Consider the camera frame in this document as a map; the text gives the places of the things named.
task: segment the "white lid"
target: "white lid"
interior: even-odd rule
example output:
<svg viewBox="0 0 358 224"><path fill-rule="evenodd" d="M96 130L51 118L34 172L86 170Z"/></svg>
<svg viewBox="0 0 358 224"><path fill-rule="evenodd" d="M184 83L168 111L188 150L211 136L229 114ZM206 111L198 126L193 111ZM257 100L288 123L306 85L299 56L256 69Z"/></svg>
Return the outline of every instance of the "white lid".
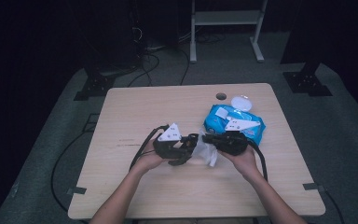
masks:
<svg viewBox="0 0 358 224"><path fill-rule="evenodd" d="M234 96L231 100L231 105L240 111L249 111L252 108L252 102L246 96Z"/></svg>

